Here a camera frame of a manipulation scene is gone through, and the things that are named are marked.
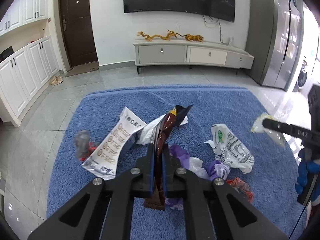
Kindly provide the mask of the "brown snack wrapper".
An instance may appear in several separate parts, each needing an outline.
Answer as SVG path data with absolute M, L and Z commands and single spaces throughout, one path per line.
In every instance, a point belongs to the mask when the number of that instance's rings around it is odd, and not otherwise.
M 160 119 L 159 124 L 155 127 L 153 139 L 153 170 L 152 174 L 152 195 L 149 198 L 145 198 L 144 207 L 153 210 L 164 211 L 165 210 L 165 194 L 164 194 L 164 162 L 163 162 L 163 148 L 166 140 L 168 139 L 172 129 L 179 127 L 187 116 L 193 105 L 183 107 L 176 105 L 170 110 L 164 117 Z

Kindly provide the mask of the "red clear candy wrapper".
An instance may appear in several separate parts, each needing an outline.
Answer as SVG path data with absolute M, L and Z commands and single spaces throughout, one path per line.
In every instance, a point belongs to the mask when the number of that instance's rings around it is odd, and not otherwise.
M 234 179 L 226 180 L 226 182 L 237 192 L 244 194 L 250 203 L 253 202 L 254 194 L 251 191 L 250 186 L 245 181 L 243 181 L 239 177 L 235 177 Z

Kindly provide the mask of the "purple white wrapper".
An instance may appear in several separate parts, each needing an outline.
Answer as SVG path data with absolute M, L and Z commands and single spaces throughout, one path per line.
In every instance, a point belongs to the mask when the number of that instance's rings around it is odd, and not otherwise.
M 180 160 L 181 166 L 194 172 L 199 178 L 206 180 L 215 180 L 221 178 L 226 180 L 231 168 L 219 160 L 213 160 L 207 168 L 202 167 L 203 161 L 197 157 L 190 157 L 180 146 L 173 144 L 169 147 L 169 152 L 172 157 Z

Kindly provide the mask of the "white printed carton wrapper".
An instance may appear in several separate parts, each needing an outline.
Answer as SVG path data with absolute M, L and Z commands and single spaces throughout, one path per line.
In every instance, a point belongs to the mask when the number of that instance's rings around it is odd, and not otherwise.
M 124 107 L 117 124 L 110 133 L 82 163 L 82 167 L 103 180 L 116 177 L 117 163 L 125 144 L 134 134 L 146 126 L 146 123 L 129 108 Z

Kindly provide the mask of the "blue fluffy rug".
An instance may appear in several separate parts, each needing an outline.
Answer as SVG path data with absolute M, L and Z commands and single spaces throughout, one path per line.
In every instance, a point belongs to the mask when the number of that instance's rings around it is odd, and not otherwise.
M 188 123 L 176 127 L 168 144 L 176 144 L 208 166 L 214 159 L 207 141 L 211 127 L 225 124 L 254 157 L 253 169 L 243 174 L 234 168 L 229 178 L 239 177 L 251 188 L 253 205 L 274 225 L 298 239 L 305 228 L 306 211 L 297 202 L 297 163 L 288 145 L 277 145 L 251 127 L 265 108 L 245 88 L 223 86 L 167 86 L 101 91 L 85 96 L 76 108 L 56 155 L 47 198 L 47 215 L 78 193 L 94 178 L 75 156 L 76 133 L 87 130 L 100 143 L 116 125 L 124 108 L 144 122 L 168 113 L 174 106 L 190 106 Z

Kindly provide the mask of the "white washing machine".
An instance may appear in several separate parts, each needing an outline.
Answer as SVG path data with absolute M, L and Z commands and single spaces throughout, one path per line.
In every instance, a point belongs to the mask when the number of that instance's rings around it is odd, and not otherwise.
M 308 59 L 306 56 L 303 57 L 302 66 L 297 77 L 296 84 L 294 86 L 293 92 L 300 92 L 306 96 L 307 92 L 310 90 L 311 86 L 311 74 L 310 66 L 308 64 Z

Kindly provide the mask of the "grey crumpled plastic bag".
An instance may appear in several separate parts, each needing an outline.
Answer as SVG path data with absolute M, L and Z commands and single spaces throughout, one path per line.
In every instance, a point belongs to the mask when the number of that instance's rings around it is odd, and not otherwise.
M 75 156 L 77 159 L 86 158 L 89 155 L 90 133 L 82 130 L 75 135 Z

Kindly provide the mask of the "white crumpled plastic bag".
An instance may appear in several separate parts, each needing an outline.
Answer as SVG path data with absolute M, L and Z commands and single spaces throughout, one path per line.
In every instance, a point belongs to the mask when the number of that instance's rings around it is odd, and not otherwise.
M 162 121 L 165 115 L 161 115 L 157 119 L 153 120 L 149 124 L 147 124 L 141 131 L 138 132 L 138 140 L 136 141 L 137 145 L 146 145 L 149 143 L 153 143 L 155 131 L 157 125 Z

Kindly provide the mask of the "grey refrigerator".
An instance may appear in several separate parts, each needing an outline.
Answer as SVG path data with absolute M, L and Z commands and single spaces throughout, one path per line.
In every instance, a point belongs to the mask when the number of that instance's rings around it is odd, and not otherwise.
M 259 85 L 285 89 L 296 61 L 302 17 L 292 0 L 251 0 L 247 74 Z

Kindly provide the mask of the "white TV cabinet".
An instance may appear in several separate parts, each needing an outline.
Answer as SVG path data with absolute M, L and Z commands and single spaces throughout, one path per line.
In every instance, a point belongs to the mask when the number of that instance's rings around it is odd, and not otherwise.
M 214 66 L 251 69 L 254 56 L 229 45 L 185 40 L 136 40 L 137 72 L 141 67 L 155 65 Z

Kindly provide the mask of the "golden dragon ornament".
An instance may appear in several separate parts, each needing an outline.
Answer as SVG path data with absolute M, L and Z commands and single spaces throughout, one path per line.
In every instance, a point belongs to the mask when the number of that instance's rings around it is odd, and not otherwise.
M 176 33 L 172 30 L 167 30 L 167 35 L 166 36 L 162 36 L 159 34 L 155 34 L 150 36 L 149 34 L 144 33 L 143 31 L 139 31 L 137 33 L 136 36 L 141 36 L 143 38 L 145 38 L 147 41 L 152 41 L 154 38 L 160 38 L 161 40 L 170 40 L 172 37 L 174 38 L 184 38 L 186 41 L 196 41 L 196 42 L 203 42 L 204 41 L 204 37 L 202 35 L 191 35 L 191 34 L 185 34 L 185 35 L 181 35 L 180 33 Z

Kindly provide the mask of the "beige slippers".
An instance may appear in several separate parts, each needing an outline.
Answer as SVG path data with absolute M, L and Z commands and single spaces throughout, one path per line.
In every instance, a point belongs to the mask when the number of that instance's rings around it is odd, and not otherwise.
M 56 86 L 59 85 L 63 82 L 63 77 L 61 76 L 54 76 L 51 81 L 50 81 L 50 85 L 51 86 Z

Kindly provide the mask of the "brown door mat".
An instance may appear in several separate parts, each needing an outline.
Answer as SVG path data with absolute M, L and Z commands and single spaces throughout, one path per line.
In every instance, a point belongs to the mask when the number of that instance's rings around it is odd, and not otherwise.
M 84 73 L 89 73 L 89 72 L 96 71 L 98 69 L 99 69 L 98 61 L 93 61 L 93 62 L 89 62 L 89 63 L 86 63 L 86 64 L 81 64 L 81 65 L 73 67 L 71 70 L 69 70 L 67 72 L 65 77 L 84 74 Z

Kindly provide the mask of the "white shoe cabinet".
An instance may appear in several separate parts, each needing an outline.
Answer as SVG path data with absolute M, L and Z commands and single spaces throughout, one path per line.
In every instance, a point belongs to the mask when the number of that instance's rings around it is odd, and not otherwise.
M 1 19 L 1 120 L 18 127 L 59 71 L 48 0 L 14 0 Z

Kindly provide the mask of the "dark brown door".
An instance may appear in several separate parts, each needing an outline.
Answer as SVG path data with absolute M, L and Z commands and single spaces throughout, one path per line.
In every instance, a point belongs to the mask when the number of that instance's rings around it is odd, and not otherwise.
M 59 9 L 70 66 L 97 61 L 89 0 L 59 0 Z

